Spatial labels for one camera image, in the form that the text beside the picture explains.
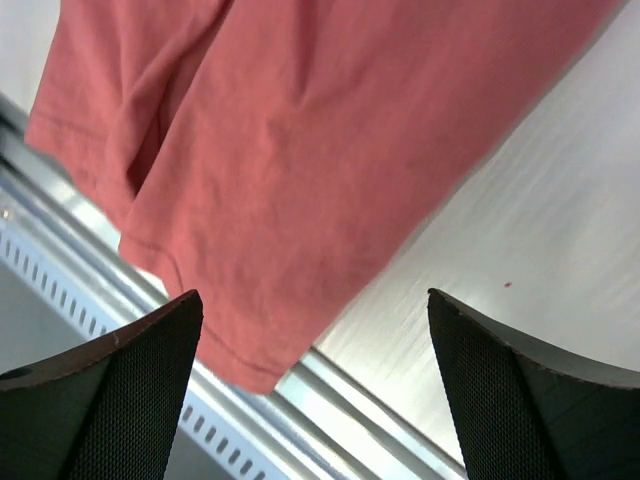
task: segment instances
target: metal track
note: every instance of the metal track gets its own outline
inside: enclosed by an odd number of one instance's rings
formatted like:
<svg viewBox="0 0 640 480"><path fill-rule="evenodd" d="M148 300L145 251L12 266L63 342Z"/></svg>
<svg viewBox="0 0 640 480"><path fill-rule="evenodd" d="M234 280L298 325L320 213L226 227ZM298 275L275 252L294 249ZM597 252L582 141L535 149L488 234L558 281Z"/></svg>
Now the metal track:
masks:
<svg viewBox="0 0 640 480"><path fill-rule="evenodd" d="M3 112L0 261L86 339L165 302L100 239L117 236L100 211L24 145L24 116L6 102ZM224 384L196 361L180 428L233 478L464 478L314 350L267 397Z"/></svg>

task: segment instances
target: stainless steel surface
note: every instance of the stainless steel surface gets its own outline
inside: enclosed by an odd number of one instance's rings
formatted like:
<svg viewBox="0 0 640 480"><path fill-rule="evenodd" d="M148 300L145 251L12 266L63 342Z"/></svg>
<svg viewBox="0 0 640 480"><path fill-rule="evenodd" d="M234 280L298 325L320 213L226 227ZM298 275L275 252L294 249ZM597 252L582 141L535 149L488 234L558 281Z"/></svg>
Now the stainless steel surface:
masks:
<svg viewBox="0 0 640 480"><path fill-rule="evenodd" d="M640 370L639 23L632 1L318 343L457 459L429 287Z"/></svg>
<svg viewBox="0 0 640 480"><path fill-rule="evenodd" d="M312 375L306 374L306 371L312 372ZM393 448L398 452L398 459L407 464L415 464L415 458L419 459L424 465L444 479L466 478L464 468L460 463L446 455L440 447L434 444L430 439L424 437L415 428L407 424L406 420L401 418L396 412L392 411L386 405L373 397L371 393L361 386L353 382L343 372L337 370L333 362L318 353L317 350L311 349L296 365L291 372L301 378L311 377L314 382L307 383L324 383L330 388L322 388L324 392L332 393L327 396L327 400L331 403L332 408L340 408L344 412L348 412L354 419L357 419L360 425L366 425L370 434L381 439L381 443L387 448L395 444L400 444L404 448ZM304 396L304 389L292 388L289 378L285 379L278 385L278 392L288 398ZM306 415L308 418L314 418L317 415L313 402L303 404L306 407ZM346 422L334 425L334 428L344 428Z"/></svg>

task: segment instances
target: shirt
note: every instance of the shirt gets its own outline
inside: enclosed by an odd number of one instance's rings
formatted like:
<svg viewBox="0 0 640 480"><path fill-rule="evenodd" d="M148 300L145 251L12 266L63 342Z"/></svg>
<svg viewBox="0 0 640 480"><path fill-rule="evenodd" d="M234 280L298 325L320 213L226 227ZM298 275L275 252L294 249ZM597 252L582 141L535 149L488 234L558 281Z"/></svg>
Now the shirt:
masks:
<svg viewBox="0 0 640 480"><path fill-rule="evenodd" d="M266 393L618 3L62 0L26 140Z"/></svg>

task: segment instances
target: black mesh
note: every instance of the black mesh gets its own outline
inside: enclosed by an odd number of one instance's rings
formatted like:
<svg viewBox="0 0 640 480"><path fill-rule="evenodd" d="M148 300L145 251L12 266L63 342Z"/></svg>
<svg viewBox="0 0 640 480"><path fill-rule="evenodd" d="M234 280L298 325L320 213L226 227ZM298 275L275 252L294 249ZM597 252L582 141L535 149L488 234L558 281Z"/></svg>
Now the black mesh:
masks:
<svg viewBox="0 0 640 480"><path fill-rule="evenodd" d="M0 377L0 460L22 480L161 479L202 323L191 292Z"/></svg>
<svg viewBox="0 0 640 480"><path fill-rule="evenodd" d="M638 372L430 293L431 335L470 479L640 479Z"/></svg>
<svg viewBox="0 0 640 480"><path fill-rule="evenodd" d="M469 478L564 478L511 350L437 293L429 323Z"/></svg>

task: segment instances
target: perforated metal strip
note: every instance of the perforated metal strip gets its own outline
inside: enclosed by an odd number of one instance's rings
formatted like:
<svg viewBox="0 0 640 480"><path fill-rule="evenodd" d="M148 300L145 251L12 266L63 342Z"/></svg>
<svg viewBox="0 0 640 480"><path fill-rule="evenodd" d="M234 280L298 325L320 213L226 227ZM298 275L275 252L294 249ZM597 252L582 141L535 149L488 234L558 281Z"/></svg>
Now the perforated metal strip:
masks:
<svg viewBox="0 0 640 480"><path fill-rule="evenodd" d="M92 298L89 286L71 281L42 247L20 232L11 212L0 210L0 262L13 271L36 295L85 339L119 327ZM243 436L210 408L190 383L185 395L180 428L233 478L281 479L285 476Z"/></svg>

